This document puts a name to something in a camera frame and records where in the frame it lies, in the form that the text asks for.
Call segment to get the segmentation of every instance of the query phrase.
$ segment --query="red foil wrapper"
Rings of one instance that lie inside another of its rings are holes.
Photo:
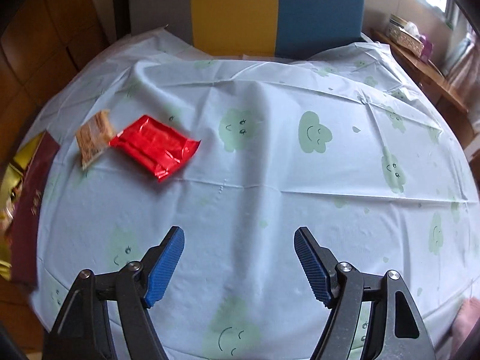
[[[159,181],[180,169],[197,151],[200,141],[188,139],[148,115],[114,137],[118,147],[152,172]]]

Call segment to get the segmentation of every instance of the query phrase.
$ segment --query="pink object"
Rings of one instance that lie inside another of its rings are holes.
[[[423,43],[423,51],[420,55],[420,61],[428,63],[431,53],[434,51],[434,45],[427,39],[425,35],[420,36],[420,41]]]

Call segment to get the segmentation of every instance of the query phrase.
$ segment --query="gray panel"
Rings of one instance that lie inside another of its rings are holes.
[[[168,30],[193,44],[190,0],[129,0],[131,34],[168,25]]]

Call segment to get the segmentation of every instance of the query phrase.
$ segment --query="chair backrest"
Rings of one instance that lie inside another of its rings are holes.
[[[131,33],[168,30],[212,55],[305,59],[361,40],[364,0],[130,0]]]

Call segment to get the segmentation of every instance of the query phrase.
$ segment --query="blue gripper pad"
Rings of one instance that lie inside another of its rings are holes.
[[[163,298],[184,245],[185,235],[183,230],[178,228],[148,276],[148,288],[143,297],[148,307],[152,307],[156,301]]]
[[[333,295],[330,288],[330,278],[327,275],[325,267],[322,265],[300,230],[295,232],[293,245],[303,270],[305,271],[308,282],[310,283],[313,294],[317,300],[320,300],[328,306],[333,299]]]

